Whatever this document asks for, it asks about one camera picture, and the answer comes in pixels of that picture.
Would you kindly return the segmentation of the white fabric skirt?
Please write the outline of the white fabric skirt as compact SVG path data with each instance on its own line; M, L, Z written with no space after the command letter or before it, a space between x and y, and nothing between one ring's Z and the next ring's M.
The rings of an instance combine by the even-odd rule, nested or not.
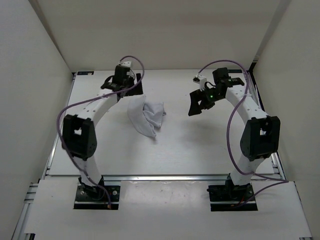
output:
M145 95L132 98L127 107L127 115L135 130L148 137L155 138L156 130L162 126L166 115L163 102L148 101Z

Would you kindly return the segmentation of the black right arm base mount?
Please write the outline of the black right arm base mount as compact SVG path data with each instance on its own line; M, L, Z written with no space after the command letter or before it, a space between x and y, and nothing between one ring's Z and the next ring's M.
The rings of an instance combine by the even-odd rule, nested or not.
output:
M251 183L234 185L227 179L224 185L207 187L211 212L254 212L258 210Z

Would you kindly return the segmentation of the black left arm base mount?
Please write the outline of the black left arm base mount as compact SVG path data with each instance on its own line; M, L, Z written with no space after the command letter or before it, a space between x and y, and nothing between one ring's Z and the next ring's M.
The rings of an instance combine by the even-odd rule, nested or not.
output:
M75 210L118 210L120 201L120 185L105 185L108 197L102 189L97 192L85 190L83 185L78 185L75 193L73 208Z

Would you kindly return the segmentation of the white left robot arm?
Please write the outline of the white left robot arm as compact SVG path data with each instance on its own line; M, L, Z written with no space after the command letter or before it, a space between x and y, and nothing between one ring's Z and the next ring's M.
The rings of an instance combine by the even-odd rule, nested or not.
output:
M107 77L96 97L89 100L79 113L67 114L63 119L62 148L71 156L80 171L80 183L88 186L87 194L100 200L105 194L95 151L98 146L96 126L107 111L124 97L143 94L142 74L135 74L132 62L116 65L114 74Z

